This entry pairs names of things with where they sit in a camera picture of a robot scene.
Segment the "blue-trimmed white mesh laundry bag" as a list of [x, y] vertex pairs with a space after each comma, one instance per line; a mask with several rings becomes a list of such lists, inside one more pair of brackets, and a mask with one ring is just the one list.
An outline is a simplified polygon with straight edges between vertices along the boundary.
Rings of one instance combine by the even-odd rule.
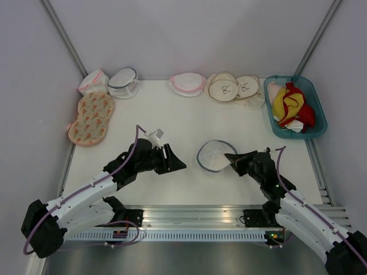
[[196, 161], [205, 171], [217, 173], [231, 164], [225, 154], [237, 154], [237, 149], [224, 140], [214, 139], [201, 146]]

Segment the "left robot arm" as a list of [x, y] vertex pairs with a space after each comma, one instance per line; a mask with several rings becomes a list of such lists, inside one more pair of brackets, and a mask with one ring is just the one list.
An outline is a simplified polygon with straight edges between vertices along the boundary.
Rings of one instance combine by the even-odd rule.
[[24, 254], [46, 258], [79, 232], [99, 225], [122, 225], [124, 206], [113, 193], [135, 181], [141, 172], [162, 175], [186, 168], [169, 144], [155, 147], [147, 139], [136, 139], [128, 151], [80, 189], [46, 203], [38, 199], [28, 206], [21, 226], [26, 238]]

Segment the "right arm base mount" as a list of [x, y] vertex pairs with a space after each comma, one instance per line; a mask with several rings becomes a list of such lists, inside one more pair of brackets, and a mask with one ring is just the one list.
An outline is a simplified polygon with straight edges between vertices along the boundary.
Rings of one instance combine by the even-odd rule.
[[277, 223], [275, 214], [280, 207], [273, 202], [266, 202], [260, 209], [244, 209], [243, 220], [246, 228], [282, 228]]

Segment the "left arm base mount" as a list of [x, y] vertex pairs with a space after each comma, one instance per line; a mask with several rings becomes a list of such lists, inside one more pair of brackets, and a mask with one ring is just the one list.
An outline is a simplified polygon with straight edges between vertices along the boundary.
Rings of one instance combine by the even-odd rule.
[[143, 210], [142, 209], [127, 209], [125, 205], [116, 197], [105, 197], [103, 203], [112, 207], [113, 216], [112, 219], [98, 227], [129, 227], [129, 223], [123, 221], [130, 221], [141, 227], [143, 222]]

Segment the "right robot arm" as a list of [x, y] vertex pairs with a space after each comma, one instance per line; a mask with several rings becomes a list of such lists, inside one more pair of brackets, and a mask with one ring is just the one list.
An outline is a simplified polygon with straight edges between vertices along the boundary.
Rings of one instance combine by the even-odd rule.
[[306, 244], [325, 264], [328, 274], [366, 274], [366, 236], [351, 232], [318, 210], [280, 174], [280, 160], [269, 150], [226, 154], [238, 176], [249, 175], [267, 198], [261, 218], [279, 225]]

